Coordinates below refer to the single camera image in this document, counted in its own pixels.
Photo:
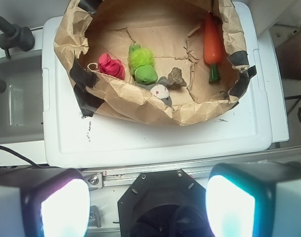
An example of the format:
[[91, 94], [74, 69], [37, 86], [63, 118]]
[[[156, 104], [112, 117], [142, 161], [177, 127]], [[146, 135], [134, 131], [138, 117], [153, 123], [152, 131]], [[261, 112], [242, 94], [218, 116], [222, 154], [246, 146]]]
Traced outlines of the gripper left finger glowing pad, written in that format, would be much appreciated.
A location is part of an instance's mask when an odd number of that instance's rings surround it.
[[89, 213], [76, 169], [0, 169], [0, 237], [83, 237]]

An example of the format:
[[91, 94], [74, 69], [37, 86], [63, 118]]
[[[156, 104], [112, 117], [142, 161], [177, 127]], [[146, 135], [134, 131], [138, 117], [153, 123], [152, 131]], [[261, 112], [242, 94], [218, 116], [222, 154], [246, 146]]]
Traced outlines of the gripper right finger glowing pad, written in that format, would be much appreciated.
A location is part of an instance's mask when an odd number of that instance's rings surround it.
[[219, 163], [206, 186], [217, 237], [301, 237], [301, 163]]

